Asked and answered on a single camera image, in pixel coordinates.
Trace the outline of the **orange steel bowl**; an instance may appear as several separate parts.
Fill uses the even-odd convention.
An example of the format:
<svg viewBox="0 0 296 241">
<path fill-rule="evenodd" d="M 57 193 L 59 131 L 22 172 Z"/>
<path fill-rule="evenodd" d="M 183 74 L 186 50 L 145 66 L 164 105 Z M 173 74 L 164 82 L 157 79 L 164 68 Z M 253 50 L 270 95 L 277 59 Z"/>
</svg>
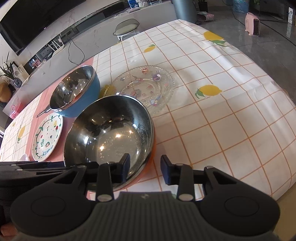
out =
<svg viewBox="0 0 296 241">
<path fill-rule="evenodd" d="M 89 105 L 71 126 L 64 147 L 66 167 L 95 162 L 117 163 L 130 155 L 127 179 L 114 190 L 132 184 L 153 159 L 155 131 L 147 108 L 126 95 L 103 97 Z"/>
</svg>

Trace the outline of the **blue steel bowl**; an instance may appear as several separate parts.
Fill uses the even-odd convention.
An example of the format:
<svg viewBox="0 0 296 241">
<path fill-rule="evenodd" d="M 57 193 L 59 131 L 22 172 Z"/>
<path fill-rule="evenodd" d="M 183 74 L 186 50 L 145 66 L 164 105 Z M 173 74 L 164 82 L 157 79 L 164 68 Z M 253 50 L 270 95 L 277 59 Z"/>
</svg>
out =
<svg viewBox="0 0 296 241">
<path fill-rule="evenodd" d="M 99 97 L 100 82 L 95 69 L 84 65 L 68 74 L 54 89 L 49 107 L 67 118 L 76 118 Z"/>
</svg>

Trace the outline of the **white plate green vine pattern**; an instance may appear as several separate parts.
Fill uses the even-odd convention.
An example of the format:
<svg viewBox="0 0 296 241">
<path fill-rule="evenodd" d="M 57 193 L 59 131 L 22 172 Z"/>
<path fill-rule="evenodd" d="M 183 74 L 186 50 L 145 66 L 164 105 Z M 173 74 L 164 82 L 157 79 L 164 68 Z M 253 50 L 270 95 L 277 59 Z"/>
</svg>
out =
<svg viewBox="0 0 296 241">
<path fill-rule="evenodd" d="M 32 158 L 35 161 L 45 161 L 55 149 L 61 136 L 63 117 L 51 113 L 39 124 L 32 141 Z"/>
</svg>

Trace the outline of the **checked lemon tablecloth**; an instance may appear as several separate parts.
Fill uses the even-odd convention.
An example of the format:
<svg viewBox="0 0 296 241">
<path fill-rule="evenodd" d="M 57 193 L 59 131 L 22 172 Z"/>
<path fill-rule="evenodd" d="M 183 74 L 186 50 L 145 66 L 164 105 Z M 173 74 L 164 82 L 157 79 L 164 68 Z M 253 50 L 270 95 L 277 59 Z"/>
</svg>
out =
<svg viewBox="0 0 296 241">
<path fill-rule="evenodd" d="M 169 190 L 166 154 L 195 169 L 214 166 L 279 199 L 295 184 L 295 105 L 257 64 L 222 37 L 184 20 L 146 30 L 91 57 L 101 85 L 158 64 L 175 79 L 154 117 L 157 151 L 128 191 Z"/>
</svg>

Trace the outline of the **clear glass decorated plate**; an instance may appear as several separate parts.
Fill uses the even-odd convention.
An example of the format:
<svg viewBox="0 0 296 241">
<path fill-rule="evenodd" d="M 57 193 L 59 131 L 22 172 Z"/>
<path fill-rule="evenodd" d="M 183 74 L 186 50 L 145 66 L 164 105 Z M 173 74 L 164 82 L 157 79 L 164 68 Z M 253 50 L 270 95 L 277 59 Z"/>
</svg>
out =
<svg viewBox="0 0 296 241">
<path fill-rule="evenodd" d="M 122 73 L 110 87 L 112 94 L 131 96 L 140 101 L 150 115 L 156 115 L 171 99 L 175 82 L 166 69 L 146 65 Z"/>
</svg>

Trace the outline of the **pink storage box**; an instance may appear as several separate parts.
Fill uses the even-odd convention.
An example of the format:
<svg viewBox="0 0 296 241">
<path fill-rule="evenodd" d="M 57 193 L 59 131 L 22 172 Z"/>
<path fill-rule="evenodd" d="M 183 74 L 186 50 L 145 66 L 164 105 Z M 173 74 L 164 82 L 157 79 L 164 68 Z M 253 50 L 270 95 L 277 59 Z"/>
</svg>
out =
<svg viewBox="0 0 296 241">
<path fill-rule="evenodd" d="M 11 114 L 10 114 L 11 119 L 14 120 L 18 116 L 18 114 L 19 114 L 18 109 L 19 109 L 18 105 L 11 106 Z"/>
</svg>

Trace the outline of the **brown round vase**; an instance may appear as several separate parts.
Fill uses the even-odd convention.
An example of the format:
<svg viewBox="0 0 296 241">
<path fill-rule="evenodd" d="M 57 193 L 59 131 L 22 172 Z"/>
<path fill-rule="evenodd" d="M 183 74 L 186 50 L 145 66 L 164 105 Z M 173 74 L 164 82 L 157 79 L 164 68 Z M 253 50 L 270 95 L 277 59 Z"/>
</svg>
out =
<svg viewBox="0 0 296 241">
<path fill-rule="evenodd" d="M 12 93 L 9 86 L 3 82 L 0 84 L 0 102 L 7 103 L 11 99 Z"/>
</svg>

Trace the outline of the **grey round stool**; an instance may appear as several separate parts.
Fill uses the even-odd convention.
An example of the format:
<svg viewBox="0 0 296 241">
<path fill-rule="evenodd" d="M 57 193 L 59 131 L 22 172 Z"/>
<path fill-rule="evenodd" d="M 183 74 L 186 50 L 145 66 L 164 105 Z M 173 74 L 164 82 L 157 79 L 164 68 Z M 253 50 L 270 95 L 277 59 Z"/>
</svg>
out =
<svg viewBox="0 0 296 241">
<path fill-rule="evenodd" d="M 118 38 L 118 42 L 120 43 L 123 41 L 124 37 L 128 35 L 139 34 L 140 33 L 140 31 L 138 30 L 139 25 L 140 23 L 136 19 L 128 19 L 128 20 L 122 21 L 116 26 L 113 35 Z"/>
</svg>

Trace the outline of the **grey trash bin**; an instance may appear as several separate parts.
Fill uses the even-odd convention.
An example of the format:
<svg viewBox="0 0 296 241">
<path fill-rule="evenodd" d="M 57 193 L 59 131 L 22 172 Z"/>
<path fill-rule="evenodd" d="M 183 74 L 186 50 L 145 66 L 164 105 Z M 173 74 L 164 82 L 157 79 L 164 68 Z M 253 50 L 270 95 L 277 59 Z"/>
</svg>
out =
<svg viewBox="0 0 296 241">
<path fill-rule="evenodd" d="M 197 11 L 192 0 L 172 0 L 171 2 L 178 19 L 196 23 Z"/>
</svg>

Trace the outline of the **pink small heater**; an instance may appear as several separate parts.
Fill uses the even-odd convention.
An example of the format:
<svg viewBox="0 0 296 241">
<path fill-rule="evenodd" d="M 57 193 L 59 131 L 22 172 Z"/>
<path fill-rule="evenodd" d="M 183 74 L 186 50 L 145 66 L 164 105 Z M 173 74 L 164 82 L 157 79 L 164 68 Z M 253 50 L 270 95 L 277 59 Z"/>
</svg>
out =
<svg viewBox="0 0 296 241">
<path fill-rule="evenodd" d="M 245 30 L 250 36 L 259 36 L 260 35 L 260 21 L 259 18 L 252 14 L 247 13 L 245 17 Z"/>
</svg>

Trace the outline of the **black television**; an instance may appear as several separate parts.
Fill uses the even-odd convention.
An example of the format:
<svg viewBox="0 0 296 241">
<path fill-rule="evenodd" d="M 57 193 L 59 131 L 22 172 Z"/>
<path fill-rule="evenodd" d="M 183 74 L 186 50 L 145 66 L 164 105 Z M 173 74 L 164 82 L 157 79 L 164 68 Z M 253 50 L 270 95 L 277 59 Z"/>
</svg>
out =
<svg viewBox="0 0 296 241">
<path fill-rule="evenodd" d="M 1 35 L 19 55 L 46 27 L 83 3 L 80 0 L 21 0 L 1 20 Z"/>
</svg>

